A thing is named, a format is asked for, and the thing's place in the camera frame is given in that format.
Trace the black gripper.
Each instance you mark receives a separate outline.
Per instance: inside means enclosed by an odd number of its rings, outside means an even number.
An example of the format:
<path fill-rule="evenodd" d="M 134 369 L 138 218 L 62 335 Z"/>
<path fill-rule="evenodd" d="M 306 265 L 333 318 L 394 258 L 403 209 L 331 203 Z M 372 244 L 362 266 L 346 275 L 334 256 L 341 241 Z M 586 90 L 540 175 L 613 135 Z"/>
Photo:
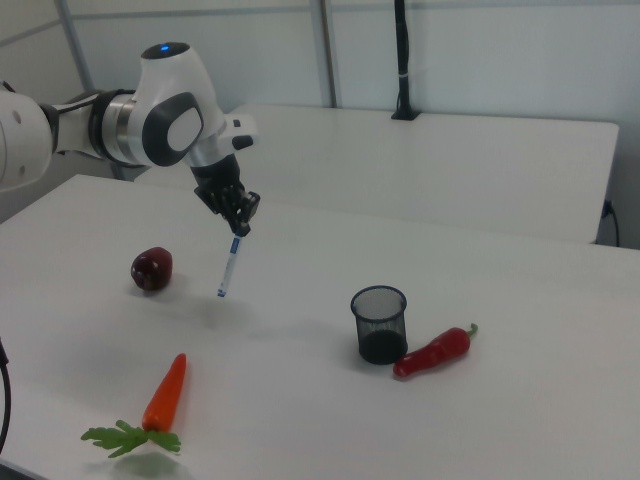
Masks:
<path fill-rule="evenodd" d="M 226 220 L 236 236 L 247 236 L 260 196 L 245 189 L 236 157 L 228 155 L 212 165 L 192 167 L 191 173 L 197 183 L 196 195 L 214 214 Z"/>

